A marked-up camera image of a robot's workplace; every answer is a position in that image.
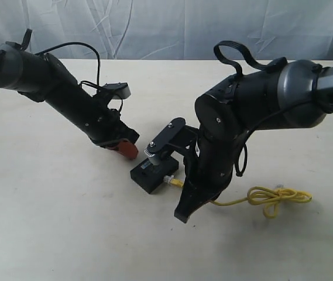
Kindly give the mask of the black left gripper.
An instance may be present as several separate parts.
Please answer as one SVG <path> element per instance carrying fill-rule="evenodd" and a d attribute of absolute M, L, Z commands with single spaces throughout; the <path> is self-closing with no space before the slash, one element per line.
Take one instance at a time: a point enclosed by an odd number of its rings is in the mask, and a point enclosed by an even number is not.
<path fill-rule="evenodd" d="M 91 139 L 95 145 L 105 149 L 113 149 L 129 160 L 137 158 L 139 151 L 135 143 L 140 135 L 134 129 L 128 127 L 118 118 L 109 122 L 109 120 L 100 117 L 97 124 L 99 137 Z"/>

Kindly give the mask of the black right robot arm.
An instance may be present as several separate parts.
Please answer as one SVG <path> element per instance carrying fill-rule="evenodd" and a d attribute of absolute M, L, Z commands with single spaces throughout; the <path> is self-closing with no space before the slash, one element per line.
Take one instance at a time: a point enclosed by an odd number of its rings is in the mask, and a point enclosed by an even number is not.
<path fill-rule="evenodd" d="M 194 109 L 200 123 L 195 154 L 186 161 L 174 211 L 182 222 L 242 173 L 238 160 L 255 131 L 312 128 L 333 113 L 333 67 L 279 58 L 225 78 L 198 97 Z"/>

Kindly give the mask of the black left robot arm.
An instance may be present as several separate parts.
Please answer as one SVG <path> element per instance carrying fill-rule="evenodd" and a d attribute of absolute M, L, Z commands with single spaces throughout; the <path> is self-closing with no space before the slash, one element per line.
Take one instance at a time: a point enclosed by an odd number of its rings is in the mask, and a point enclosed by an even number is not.
<path fill-rule="evenodd" d="M 101 148 L 130 160 L 138 155 L 139 134 L 121 121 L 120 109 L 108 106 L 130 96 L 127 83 L 78 82 L 51 53 L 31 54 L 8 42 L 0 47 L 0 88 L 46 102 Z"/>

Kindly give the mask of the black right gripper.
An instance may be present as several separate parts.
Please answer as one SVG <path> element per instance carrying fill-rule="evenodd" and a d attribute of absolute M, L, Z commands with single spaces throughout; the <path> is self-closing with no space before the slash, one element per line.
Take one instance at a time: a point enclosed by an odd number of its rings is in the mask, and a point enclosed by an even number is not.
<path fill-rule="evenodd" d="M 186 223 L 192 213 L 216 199 L 231 182 L 231 148 L 201 148 L 189 168 L 174 216 Z"/>

